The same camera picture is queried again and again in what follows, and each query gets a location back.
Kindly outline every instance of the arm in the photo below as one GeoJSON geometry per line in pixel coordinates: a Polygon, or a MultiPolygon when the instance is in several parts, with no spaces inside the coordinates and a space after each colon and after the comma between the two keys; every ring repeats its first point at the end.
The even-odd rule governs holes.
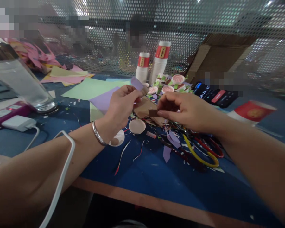
{"type": "Polygon", "coordinates": [[[165,93],[158,114],[214,134],[252,187],[285,224],[285,144],[216,110],[193,94],[165,93]]]}
{"type": "MultiPolygon", "coordinates": [[[[107,114],[95,122],[102,139],[108,143],[128,122],[134,101],[142,96],[132,86],[114,92],[107,114]]],[[[89,123],[69,134],[75,151],[62,191],[66,190],[85,167],[104,148],[89,123]]],[[[65,136],[43,143],[0,165],[0,225],[23,221],[50,204],[71,143],[65,136]]]]}

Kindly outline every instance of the white cable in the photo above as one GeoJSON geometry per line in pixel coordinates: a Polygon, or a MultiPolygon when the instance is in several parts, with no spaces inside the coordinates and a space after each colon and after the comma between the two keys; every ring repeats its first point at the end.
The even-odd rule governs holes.
{"type": "Polygon", "coordinates": [[[33,142],[35,141],[35,139],[39,135],[40,129],[36,126],[33,126],[33,128],[35,128],[37,130],[36,134],[35,134],[34,138],[32,139],[32,141],[29,143],[28,147],[24,151],[27,151],[31,147],[31,145],[33,144],[33,142]]]}
{"type": "Polygon", "coordinates": [[[54,197],[52,199],[52,202],[51,202],[51,205],[50,205],[50,208],[48,209],[48,212],[47,212],[47,215],[45,216],[43,222],[41,223],[40,227],[39,228],[46,228],[46,226],[48,225],[48,222],[50,221],[53,213],[54,213],[54,210],[56,208],[56,205],[57,205],[57,202],[58,202],[58,199],[59,199],[59,196],[60,196],[60,193],[61,193],[61,190],[62,190],[62,186],[63,186],[63,182],[64,182],[64,178],[66,177],[66,173],[67,173],[67,169],[69,168],[69,164],[71,162],[71,159],[72,159],[72,156],[73,156],[73,153],[74,153],[74,150],[75,150],[75,141],[65,132],[65,131],[61,131],[59,132],[55,137],[54,139],[60,135],[61,133],[63,133],[65,135],[65,137],[67,137],[67,139],[71,142],[72,146],[71,146],[71,150],[70,150],[70,153],[66,159],[66,162],[64,164],[64,167],[63,167],[63,170],[62,170],[62,173],[60,175],[60,179],[58,181],[58,185],[57,185],[57,188],[56,188],[56,191],[55,191],[55,194],[54,194],[54,197]]]}

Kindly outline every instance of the metal mesh panel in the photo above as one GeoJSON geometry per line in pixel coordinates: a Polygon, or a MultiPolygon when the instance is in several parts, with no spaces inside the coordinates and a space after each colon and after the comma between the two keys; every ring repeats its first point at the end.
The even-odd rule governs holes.
{"type": "Polygon", "coordinates": [[[172,46],[165,73],[185,72],[209,33],[258,37],[238,71],[255,85],[285,86],[285,1],[39,0],[39,31],[62,61],[135,75],[138,54],[172,46]]]}

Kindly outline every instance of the blue table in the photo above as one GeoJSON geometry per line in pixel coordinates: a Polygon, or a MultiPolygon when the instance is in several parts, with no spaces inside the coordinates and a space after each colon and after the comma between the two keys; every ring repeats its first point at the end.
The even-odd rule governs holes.
{"type": "MultiPolygon", "coordinates": [[[[43,75],[37,74],[37,77],[41,79],[43,75]]],[[[105,80],[107,77],[110,76],[95,75],[94,79],[105,80]]],[[[81,125],[90,121],[88,101],[78,102],[76,99],[61,97],[73,86],[64,87],[61,83],[43,85],[48,91],[55,90],[56,100],[61,105],[59,111],[48,118],[37,114],[29,116],[36,119],[41,130],[33,146],[51,140],[61,130],[70,132],[77,129],[77,117],[81,125]]],[[[261,126],[282,135],[283,138],[278,139],[285,143],[285,102],[256,91],[245,98],[238,98],[228,111],[250,99],[278,108],[278,111],[262,121],[261,126]]],[[[34,129],[24,133],[0,130],[0,154],[16,156],[24,151],[34,134],[34,129]]],[[[282,226],[231,161],[225,158],[219,160],[225,173],[210,169],[206,173],[199,173],[184,164],[174,153],[165,163],[162,152],[163,145],[159,140],[147,137],[145,133],[126,135],[120,147],[106,147],[74,185],[211,226],[282,226]],[[133,162],[144,139],[142,154],[133,162]],[[119,172],[114,176],[121,152],[129,140],[132,141],[123,154],[119,172]]]]}

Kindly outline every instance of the silver bangle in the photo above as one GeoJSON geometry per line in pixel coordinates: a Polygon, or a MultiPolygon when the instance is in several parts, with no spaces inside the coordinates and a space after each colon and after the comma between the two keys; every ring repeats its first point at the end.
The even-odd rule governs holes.
{"type": "Polygon", "coordinates": [[[101,145],[103,145],[103,146],[108,145],[105,141],[103,141],[103,139],[102,139],[101,136],[99,135],[99,133],[98,133],[96,127],[95,127],[95,121],[93,122],[93,125],[92,125],[92,126],[93,126],[94,134],[95,134],[97,140],[99,141],[99,143],[100,143],[101,145]]]}

